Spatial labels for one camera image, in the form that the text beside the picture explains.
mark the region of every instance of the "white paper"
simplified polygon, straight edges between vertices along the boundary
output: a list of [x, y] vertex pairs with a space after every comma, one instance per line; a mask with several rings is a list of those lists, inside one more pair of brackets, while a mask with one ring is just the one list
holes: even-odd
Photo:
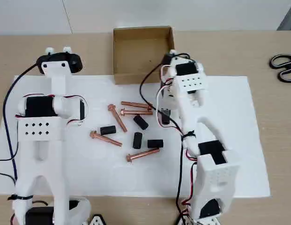
[[[269, 196], [269, 181], [247, 78], [209, 76], [208, 82], [210, 94], [222, 114], [226, 130], [230, 131], [231, 146], [241, 159], [235, 197]], [[89, 117], [85, 123], [80, 127], [69, 126], [66, 130], [67, 147], [63, 151], [70, 194], [175, 197], [179, 180], [179, 133], [172, 128], [159, 127], [154, 116], [144, 116], [149, 123], [149, 128], [145, 131], [134, 123], [133, 116], [122, 117], [128, 129], [124, 133], [107, 110], [111, 103], [119, 111], [123, 108], [121, 101], [142, 102], [139, 85], [114, 85], [111, 75], [97, 75], [73, 76], [69, 87], [69, 94], [84, 96], [89, 105]], [[144, 96], [152, 103], [155, 103], [154, 96], [158, 87], [159, 84], [145, 84], [143, 87]], [[14, 149], [14, 115], [20, 98], [28, 93], [50, 94], [49, 91], [50, 80], [43, 76], [25, 76], [11, 93], [7, 103], [7, 119]], [[179, 122], [176, 111], [172, 111], [172, 117]], [[108, 125], [116, 125], [117, 133], [110, 137], [122, 142], [122, 148], [89, 137], [91, 130]], [[132, 148], [134, 132], [143, 133], [140, 150]], [[205, 126], [201, 126], [197, 133], [202, 141], [214, 139]], [[157, 154], [128, 163], [126, 154], [146, 150], [148, 139], [163, 139], [164, 147]], [[2, 158], [9, 158], [3, 123], [0, 127], [0, 159]], [[191, 164], [184, 158], [182, 196], [189, 195]], [[0, 171], [13, 174], [12, 162], [0, 163]], [[51, 193], [42, 179], [35, 190], [35, 194]], [[13, 191], [12, 181], [0, 176], [0, 194], [10, 194]]]

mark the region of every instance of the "white robot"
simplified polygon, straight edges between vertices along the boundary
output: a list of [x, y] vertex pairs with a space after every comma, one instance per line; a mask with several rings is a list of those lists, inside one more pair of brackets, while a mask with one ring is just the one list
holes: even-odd
[[[81, 225], [87, 224], [90, 215], [91, 206], [87, 199], [70, 199], [63, 165], [64, 128], [69, 118], [75, 116], [79, 118], [77, 121], [85, 118], [84, 110], [82, 116], [80, 99], [74, 101], [65, 96], [67, 78], [72, 72], [79, 70], [81, 62], [79, 60], [77, 64], [73, 64], [69, 60], [68, 57], [72, 55], [69, 47], [64, 49], [64, 54], [60, 54], [54, 54], [53, 49], [48, 48], [46, 55], [39, 61], [40, 72], [52, 80], [52, 94], [26, 96], [18, 107], [20, 175], [12, 199], [15, 217], [20, 225]], [[165, 75], [172, 80], [168, 89], [171, 96], [169, 100], [174, 100], [179, 111], [182, 133], [185, 135], [194, 131], [195, 134], [186, 136], [183, 140], [184, 148], [197, 158], [194, 194], [187, 208], [190, 212], [188, 219], [193, 224], [217, 224], [216, 217], [227, 212], [233, 199], [239, 168], [238, 158], [230, 149], [224, 127], [218, 124], [221, 118], [209, 97], [202, 65], [173, 55], [177, 53], [170, 52], [171, 60]], [[48, 107], [46, 115], [43, 115], [44, 110], [40, 110], [41, 105], [43, 109]], [[198, 143], [196, 130], [199, 122], [211, 130], [217, 141]], [[36, 154], [40, 150], [47, 151], [46, 158], [40, 158]], [[49, 183], [54, 196], [54, 207], [50, 205], [49, 210], [41, 209], [44, 217], [38, 217], [36, 221], [34, 215], [38, 209], [32, 208], [31, 196], [36, 179], [40, 176], [44, 176]], [[41, 223], [44, 218], [53, 220], [51, 223], [46, 220]]]
[[[171, 55], [179, 55], [171, 50]], [[203, 123], [217, 141], [198, 143], [196, 135], [186, 136], [183, 146], [197, 159], [193, 198], [188, 206], [193, 223], [216, 224], [216, 217], [228, 211], [235, 192], [239, 169], [236, 153], [230, 148], [221, 118], [209, 96], [207, 76], [201, 63], [188, 57], [171, 57], [166, 78], [172, 84], [164, 94], [173, 98], [179, 111], [182, 133], [198, 130]]]
[[[57, 54], [48, 48], [46, 55], [38, 60], [39, 70], [52, 81], [52, 94], [29, 94], [18, 105], [19, 177], [15, 194], [10, 198], [14, 200], [15, 217], [19, 225], [86, 224], [90, 202], [82, 197], [69, 197], [63, 163], [65, 127], [85, 118], [83, 107], [86, 105], [81, 99], [66, 96], [67, 79], [71, 72], [81, 70], [82, 63], [69, 47]], [[54, 202], [49, 207], [31, 208], [34, 186], [41, 176], [47, 180]]]

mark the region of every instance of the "scissors handle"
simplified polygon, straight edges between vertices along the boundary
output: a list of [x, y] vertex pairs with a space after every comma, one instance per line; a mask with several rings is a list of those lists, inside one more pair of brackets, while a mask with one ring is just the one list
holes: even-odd
[[287, 70], [283, 70], [282, 72], [280, 72], [278, 75], [277, 75], [277, 78], [281, 81], [281, 82], [284, 82], [284, 83], [291, 83], [291, 79], [287, 79], [285, 78], [284, 76], [286, 74], [289, 74], [291, 73], [291, 67]]
[[[280, 58], [284, 58], [284, 59], [289, 59], [288, 62], [283, 62], [281, 64], [275, 64], [274, 61]], [[272, 69], [280, 69], [280, 68], [288, 68], [291, 67], [291, 55], [290, 54], [279, 54], [279, 55], [275, 55], [274, 57], [272, 57], [269, 61], [269, 66]]]

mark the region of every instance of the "wooden table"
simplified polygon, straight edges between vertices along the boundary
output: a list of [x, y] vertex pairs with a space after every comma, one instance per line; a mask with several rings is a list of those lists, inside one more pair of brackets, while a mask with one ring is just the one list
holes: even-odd
[[[52, 46], [69, 45], [84, 60], [84, 75], [112, 74], [112, 34], [0, 36], [0, 119], [2, 101], [14, 75]], [[291, 84], [279, 82], [268, 60], [291, 53], [291, 31], [176, 32], [179, 52], [200, 61], [207, 75], [247, 75], [264, 150], [272, 196], [237, 199], [220, 218], [223, 225], [291, 224]], [[37, 70], [30, 74], [39, 74]], [[108, 225], [171, 225], [174, 199], [89, 197], [94, 213]], [[0, 225], [8, 224], [11, 202], [0, 196]]]

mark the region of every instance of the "cardboard box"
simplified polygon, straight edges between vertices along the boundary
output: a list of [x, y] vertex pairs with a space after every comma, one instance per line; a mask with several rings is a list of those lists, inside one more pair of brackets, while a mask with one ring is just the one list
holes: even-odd
[[[116, 84], [141, 83], [163, 56], [174, 49], [170, 26], [116, 28], [113, 32], [113, 74]], [[155, 71], [147, 83], [159, 82]]]

